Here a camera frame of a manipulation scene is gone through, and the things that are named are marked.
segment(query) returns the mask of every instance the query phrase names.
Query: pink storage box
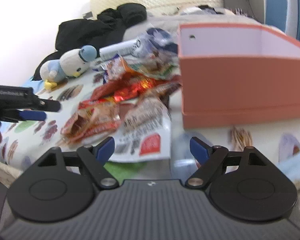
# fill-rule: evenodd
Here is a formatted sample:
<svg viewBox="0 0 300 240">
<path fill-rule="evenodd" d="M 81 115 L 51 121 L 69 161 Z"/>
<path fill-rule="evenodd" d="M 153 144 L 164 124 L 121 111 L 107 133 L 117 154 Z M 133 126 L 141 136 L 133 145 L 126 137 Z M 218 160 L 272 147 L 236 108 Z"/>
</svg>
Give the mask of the pink storage box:
<svg viewBox="0 0 300 240">
<path fill-rule="evenodd" d="M 185 128 L 300 117 L 300 42 L 263 25 L 182 24 Z"/>
</svg>

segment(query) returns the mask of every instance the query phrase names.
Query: black circular cover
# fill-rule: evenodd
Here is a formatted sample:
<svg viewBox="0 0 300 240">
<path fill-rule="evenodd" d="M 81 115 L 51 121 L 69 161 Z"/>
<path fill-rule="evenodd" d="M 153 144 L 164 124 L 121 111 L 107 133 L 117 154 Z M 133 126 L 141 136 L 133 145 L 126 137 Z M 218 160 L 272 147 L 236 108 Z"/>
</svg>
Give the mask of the black circular cover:
<svg viewBox="0 0 300 240">
<path fill-rule="evenodd" d="M 94 197 L 84 176 L 55 167 L 27 170 L 8 191 L 13 213 L 34 222 L 66 220 L 85 210 Z"/>
<path fill-rule="evenodd" d="M 222 212 L 251 222 L 283 217 L 297 201 L 293 183 L 268 166 L 249 165 L 224 174 L 212 182 L 209 194 Z"/>
</svg>

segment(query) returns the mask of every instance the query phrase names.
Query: yellow plush foot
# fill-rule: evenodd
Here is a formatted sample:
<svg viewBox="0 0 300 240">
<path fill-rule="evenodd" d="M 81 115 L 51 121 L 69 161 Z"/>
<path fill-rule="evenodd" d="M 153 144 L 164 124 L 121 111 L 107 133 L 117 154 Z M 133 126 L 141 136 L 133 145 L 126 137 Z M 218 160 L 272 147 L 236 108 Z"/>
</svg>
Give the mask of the yellow plush foot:
<svg viewBox="0 0 300 240">
<path fill-rule="evenodd" d="M 49 82 L 48 80 L 46 80 L 44 82 L 44 88 L 46 90 L 51 90 L 51 89 L 55 88 L 57 85 L 58 85 L 57 83 L 55 83 L 55 82 Z"/>
</svg>

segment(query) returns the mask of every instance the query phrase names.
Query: plush toy head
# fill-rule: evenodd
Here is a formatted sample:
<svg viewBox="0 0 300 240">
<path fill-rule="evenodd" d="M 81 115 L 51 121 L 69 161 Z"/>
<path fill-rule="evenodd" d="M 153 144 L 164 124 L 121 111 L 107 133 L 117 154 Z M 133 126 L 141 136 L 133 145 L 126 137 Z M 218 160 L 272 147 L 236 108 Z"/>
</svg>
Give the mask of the plush toy head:
<svg viewBox="0 0 300 240">
<path fill-rule="evenodd" d="M 78 77 L 89 68 L 90 61 L 96 56 L 96 49 L 86 45 L 81 49 L 72 49 L 63 54 L 60 58 L 60 66 L 67 76 Z"/>
</svg>

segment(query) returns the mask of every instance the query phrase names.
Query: penguin plush toy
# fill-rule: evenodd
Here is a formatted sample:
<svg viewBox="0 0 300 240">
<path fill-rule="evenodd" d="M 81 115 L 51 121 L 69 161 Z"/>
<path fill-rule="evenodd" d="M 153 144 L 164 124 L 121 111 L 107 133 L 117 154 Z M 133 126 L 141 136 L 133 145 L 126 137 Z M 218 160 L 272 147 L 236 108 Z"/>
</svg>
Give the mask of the penguin plush toy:
<svg viewBox="0 0 300 240">
<path fill-rule="evenodd" d="M 67 51 L 60 59 L 45 62 L 40 68 L 44 88 L 51 90 L 67 77 L 79 77 L 96 57 L 97 50 L 91 45 L 86 45 L 81 49 Z"/>
</svg>

